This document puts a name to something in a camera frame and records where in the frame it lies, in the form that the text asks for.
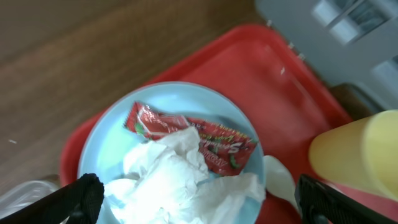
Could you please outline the white napkin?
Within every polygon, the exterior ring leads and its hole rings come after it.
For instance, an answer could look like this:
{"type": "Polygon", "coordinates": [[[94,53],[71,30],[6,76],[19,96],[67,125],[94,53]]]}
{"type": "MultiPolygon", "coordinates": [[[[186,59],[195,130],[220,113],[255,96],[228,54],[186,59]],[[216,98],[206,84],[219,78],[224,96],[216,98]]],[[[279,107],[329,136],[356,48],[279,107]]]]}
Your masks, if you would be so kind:
{"type": "Polygon", "coordinates": [[[233,223],[247,198],[265,199],[256,174],[210,179],[191,127],[139,144],[104,195],[120,223],[233,223]]]}

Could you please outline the cream plastic spoon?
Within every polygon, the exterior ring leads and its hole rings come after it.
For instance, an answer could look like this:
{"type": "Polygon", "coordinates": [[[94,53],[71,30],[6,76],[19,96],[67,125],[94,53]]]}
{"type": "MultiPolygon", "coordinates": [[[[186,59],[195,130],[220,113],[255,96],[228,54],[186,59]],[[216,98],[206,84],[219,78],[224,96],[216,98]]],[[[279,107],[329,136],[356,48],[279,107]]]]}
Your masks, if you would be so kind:
{"type": "Polygon", "coordinates": [[[274,156],[263,157],[266,173],[266,190],[275,197],[289,202],[297,212],[295,182],[290,171],[274,156]]]}

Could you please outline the light blue plate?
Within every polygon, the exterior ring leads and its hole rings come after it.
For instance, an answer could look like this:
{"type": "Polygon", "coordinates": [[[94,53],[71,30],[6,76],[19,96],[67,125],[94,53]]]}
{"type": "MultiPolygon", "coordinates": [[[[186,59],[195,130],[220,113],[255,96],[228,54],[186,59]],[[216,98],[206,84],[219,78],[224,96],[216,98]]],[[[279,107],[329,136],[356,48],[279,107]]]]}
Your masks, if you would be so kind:
{"type": "Polygon", "coordinates": [[[123,157],[134,146],[144,142],[142,136],[124,128],[136,101],[169,114],[184,114],[220,123],[259,139],[246,115],[222,94],[192,83],[158,83],[127,94],[106,110],[86,140],[77,176],[95,173],[102,183],[107,184],[123,175],[123,157]]]}

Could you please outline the grey dishwasher rack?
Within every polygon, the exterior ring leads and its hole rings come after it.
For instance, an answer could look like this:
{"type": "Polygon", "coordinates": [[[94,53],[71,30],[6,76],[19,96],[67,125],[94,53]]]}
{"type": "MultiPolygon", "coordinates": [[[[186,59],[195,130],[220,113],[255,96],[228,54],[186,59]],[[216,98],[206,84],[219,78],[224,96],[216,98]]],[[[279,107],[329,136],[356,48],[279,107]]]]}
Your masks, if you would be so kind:
{"type": "Polygon", "coordinates": [[[255,0],[258,13],[329,84],[397,108],[397,1],[255,0]]]}

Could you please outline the red plastic tray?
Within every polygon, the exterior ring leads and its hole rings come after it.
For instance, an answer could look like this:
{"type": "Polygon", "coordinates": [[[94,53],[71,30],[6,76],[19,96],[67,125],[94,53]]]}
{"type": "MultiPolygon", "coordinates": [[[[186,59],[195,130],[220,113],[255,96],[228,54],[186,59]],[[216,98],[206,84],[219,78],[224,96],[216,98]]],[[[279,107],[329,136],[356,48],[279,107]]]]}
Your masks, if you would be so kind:
{"type": "MultiPolygon", "coordinates": [[[[186,82],[212,89],[232,101],[249,119],[259,141],[245,168],[263,175],[270,154],[298,179],[312,175],[312,139],[350,122],[347,112],[288,48],[281,36],[259,25],[234,28],[143,87],[186,82]]],[[[77,128],[62,152],[62,185],[75,181],[80,156],[102,112],[77,128]]]]}

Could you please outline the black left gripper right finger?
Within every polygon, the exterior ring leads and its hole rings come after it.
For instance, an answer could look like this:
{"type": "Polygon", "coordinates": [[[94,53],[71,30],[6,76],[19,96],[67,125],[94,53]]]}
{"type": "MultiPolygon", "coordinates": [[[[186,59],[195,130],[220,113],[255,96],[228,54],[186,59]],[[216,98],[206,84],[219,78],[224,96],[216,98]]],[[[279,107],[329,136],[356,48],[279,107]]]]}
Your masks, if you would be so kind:
{"type": "Polygon", "coordinates": [[[298,180],[295,199],[303,224],[397,224],[305,174],[298,180]]]}

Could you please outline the yellow plastic cup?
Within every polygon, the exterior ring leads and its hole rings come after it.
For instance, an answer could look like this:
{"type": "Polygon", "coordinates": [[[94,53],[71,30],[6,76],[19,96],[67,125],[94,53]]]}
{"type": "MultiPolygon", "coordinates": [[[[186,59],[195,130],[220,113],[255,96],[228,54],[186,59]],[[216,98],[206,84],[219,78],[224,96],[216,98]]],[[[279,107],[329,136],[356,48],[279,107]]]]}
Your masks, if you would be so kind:
{"type": "Polygon", "coordinates": [[[318,135],[308,158],[323,179],[397,200],[397,110],[318,135]]]}

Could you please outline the clear plastic bin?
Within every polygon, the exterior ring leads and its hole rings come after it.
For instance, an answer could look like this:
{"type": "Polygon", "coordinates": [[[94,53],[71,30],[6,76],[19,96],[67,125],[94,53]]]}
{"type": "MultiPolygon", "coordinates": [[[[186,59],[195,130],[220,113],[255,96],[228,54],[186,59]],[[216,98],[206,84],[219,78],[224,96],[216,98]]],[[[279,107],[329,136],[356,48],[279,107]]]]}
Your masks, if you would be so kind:
{"type": "Polygon", "coordinates": [[[19,184],[1,196],[1,218],[29,206],[58,189],[57,185],[47,180],[32,180],[19,184]]]}

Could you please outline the red snack wrapper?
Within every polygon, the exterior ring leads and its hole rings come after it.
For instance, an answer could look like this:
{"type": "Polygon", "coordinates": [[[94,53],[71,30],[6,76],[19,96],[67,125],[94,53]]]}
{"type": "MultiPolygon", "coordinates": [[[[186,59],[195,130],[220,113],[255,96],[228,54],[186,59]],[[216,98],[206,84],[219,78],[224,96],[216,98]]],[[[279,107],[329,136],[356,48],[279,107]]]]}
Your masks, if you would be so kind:
{"type": "Polygon", "coordinates": [[[131,132],[158,140],[193,126],[200,137],[199,151],[208,168],[222,176],[240,174],[257,147],[257,141],[235,129],[205,119],[166,114],[135,102],[124,123],[131,132]]]}

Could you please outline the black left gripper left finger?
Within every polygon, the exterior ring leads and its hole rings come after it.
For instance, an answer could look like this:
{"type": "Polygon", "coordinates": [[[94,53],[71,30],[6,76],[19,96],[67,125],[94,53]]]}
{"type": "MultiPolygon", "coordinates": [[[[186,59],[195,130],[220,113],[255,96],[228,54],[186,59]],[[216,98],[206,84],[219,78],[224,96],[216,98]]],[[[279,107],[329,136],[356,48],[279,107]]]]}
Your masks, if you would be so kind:
{"type": "Polygon", "coordinates": [[[96,224],[104,200],[104,184],[96,174],[78,180],[1,219],[1,224],[96,224]]]}

